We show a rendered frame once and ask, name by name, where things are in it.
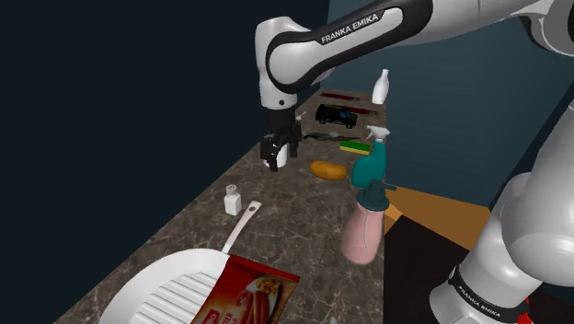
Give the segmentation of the dark kitchen utensil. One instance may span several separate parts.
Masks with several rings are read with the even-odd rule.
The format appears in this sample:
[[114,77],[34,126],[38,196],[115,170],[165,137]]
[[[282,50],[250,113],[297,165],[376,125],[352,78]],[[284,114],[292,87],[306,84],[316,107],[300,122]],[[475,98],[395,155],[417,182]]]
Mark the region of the dark kitchen utensil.
[[344,136],[339,133],[305,133],[303,135],[304,139],[312,138],[317,141],[353,141],[357,140],[357,136]]

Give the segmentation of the yellow green sponge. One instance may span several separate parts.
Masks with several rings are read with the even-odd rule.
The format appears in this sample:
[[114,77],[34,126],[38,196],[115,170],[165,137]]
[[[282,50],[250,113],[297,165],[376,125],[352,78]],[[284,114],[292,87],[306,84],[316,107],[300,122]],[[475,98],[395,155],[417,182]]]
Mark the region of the yellow green sponge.
[[361,155],[369,155],[371,153],[370,145],[354,141],[342,141],[339,145],[339,149]]

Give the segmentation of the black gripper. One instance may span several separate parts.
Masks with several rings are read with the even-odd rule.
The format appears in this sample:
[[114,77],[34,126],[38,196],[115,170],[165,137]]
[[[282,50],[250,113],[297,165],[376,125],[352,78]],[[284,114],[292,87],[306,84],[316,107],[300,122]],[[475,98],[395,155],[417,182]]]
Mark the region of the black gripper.
[[301,124],[295,119],[294,108],[284,110],[264,109],[267,128],[260,140],[260,158],[267,163],[271,171],[278,170],[277,155],[280,148],[274,140],[289,140],[291,158],[298,157],[298,145],[301,139]]

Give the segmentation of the red food box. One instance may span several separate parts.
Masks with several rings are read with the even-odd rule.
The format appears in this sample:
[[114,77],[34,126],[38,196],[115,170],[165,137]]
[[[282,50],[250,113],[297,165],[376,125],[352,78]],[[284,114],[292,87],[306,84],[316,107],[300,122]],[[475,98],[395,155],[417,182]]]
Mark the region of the red food box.
[[300,277],[231,256],[190,324],[279,324]]

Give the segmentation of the white grill pan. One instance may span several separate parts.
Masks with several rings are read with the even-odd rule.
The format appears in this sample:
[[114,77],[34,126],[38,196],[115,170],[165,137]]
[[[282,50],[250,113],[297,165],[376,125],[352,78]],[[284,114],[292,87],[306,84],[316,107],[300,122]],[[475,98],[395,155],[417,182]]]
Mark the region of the white grill pan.
[[222,249],[185,249],[139,271],[112,298],[98,324],[190,324],[260,206],[256,201],[248,205]]

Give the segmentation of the teal spray bottle white nozzle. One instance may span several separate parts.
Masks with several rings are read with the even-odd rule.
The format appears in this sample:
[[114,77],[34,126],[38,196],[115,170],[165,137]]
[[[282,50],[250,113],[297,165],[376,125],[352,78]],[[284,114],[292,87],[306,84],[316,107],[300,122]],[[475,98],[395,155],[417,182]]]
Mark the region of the teal spray bottle white nozzle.
[[390,131],[385,127],[368,125],[370,134],[367,138],[374,137],[373,146],[368,156],[358,158],[352,169],[351,184],[357,188],[366,188],[372,180],[383,180],[386,169],[386,146],[385,138]]

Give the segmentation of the white salt shaker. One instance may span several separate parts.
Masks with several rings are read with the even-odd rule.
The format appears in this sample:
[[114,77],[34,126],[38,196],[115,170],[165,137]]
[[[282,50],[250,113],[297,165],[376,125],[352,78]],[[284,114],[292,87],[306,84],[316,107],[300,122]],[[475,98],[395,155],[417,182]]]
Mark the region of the white salt shaker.
[[224,196],[224,210],[227,214],[238,215],[242,210],[241,194],[237,190],[235,184],[229,184],[225,188],[226,195]]

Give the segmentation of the pink spray bottle teal cap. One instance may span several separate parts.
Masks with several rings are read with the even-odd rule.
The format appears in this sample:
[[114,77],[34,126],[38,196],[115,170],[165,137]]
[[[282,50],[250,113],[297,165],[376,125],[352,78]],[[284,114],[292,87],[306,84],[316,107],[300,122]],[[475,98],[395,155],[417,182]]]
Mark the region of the pink spray bottle teal cap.
[[390,206],[386,191],[396,186],[374,179],[356,194],[356,207],[346,222],[340,241],[342,255],[355,264],[371,263],[384,233],[385,211]]

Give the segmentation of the black toaster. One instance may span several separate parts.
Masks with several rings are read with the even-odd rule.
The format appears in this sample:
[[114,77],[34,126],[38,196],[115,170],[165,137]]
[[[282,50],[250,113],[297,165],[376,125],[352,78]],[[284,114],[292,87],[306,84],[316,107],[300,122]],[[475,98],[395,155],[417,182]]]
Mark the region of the black toaster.
[[321,124],[335,123],[352,129],[357,124],[358,116],[349,109],[337,105],[320,104],[316,110],[315,120]]

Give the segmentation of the brown potato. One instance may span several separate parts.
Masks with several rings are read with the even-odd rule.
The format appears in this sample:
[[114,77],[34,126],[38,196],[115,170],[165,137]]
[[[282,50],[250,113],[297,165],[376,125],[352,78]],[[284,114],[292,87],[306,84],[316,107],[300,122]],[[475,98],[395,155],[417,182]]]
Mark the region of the brown potato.
[[325,180],[343,180],[348,173],[342,165],[320,160],[313,161],[310,170],[316,177]]

